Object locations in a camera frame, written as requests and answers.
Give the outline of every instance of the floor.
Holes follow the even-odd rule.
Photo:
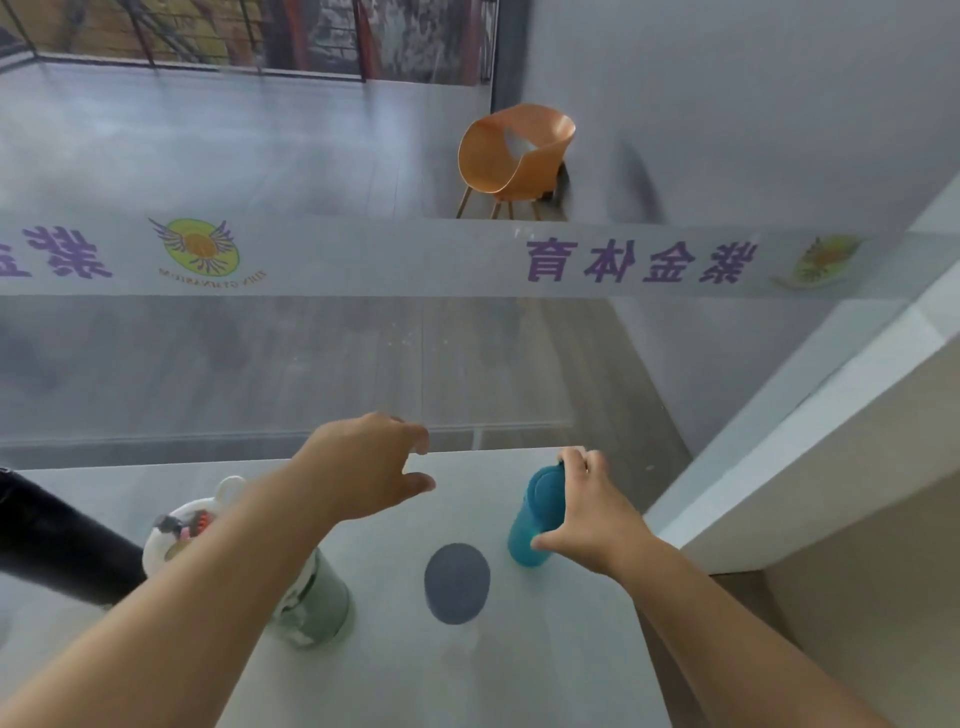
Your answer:
[[[486,88],[65,64],[4,74],[0,95],[0,211],[453,217],[460,136],[489,108]],[[465,216],[491,209],[474,194]],[[606,301],[129,296],[63,311],[0,309],[15,352],[0,362],[5,464],[285,457],[313,426],[372,409],[425,421],[435,449],[604,449],[643,508],[689,462]]]
[[[486,86],[50,63],[0,97],[0,209],[453,217],[461,135],[490,111]]]

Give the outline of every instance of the glass panel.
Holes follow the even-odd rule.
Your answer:
[[[158,63],[360,73],[352,0],[11,0],[11,6],[48,55],[146,61],[135,21]]]
[[[360,0],[368,78],[476,85],[492,77],[496,2]]]

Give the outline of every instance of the white table surface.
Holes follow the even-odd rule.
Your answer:
[[[338,525],[322,543],[348,583],[355,615],[345,639],[297,651],[266,635],[228,703],[225,728],[306,726],[670,725],[630,599],[561,557],[536,570],[507,552],[529,476],[554,449],[414,456],[434,493]],[[278,461],[25,472],[143,543],[154,517]],[[486,606],[463,626],[440,623],[423,570],[445,544],[476,546],[490,564]],[[99,617],[33,585],[0,577],[0,695]],[[189,646],[184,646],[185,654]]]

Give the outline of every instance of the forearm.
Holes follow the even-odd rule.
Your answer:
[[[673,655],[716,725],[887,726],[789,641],[652,536],[617,580]]]
[[[253,483],[21,690],[2,728],[212,726],[310,550],[333,526],[287,467]]]

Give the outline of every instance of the white wall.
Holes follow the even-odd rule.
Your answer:
[[[804,651],[895,725],[960,716],[960,475],[767,571]]]
[[[627,142],[672,223],[905,229],[960,167],[960,6],[879,0],[869,22],[866,7],[536,2],[524,100],[577,123],[567,215],[620,213]],[[694,455],[832,309],[614,306]],[[890,311],[864,315],[876,330]]]
[[[844,302],[647,514],[703,568],[761,569],[960,468],[960,175],[875,277],[946,271],[782,422],[776,395],[857,335],[869,309]],[[878,302],[871,303],[876,308]],[[765,437],[724,469],[741,433]]]

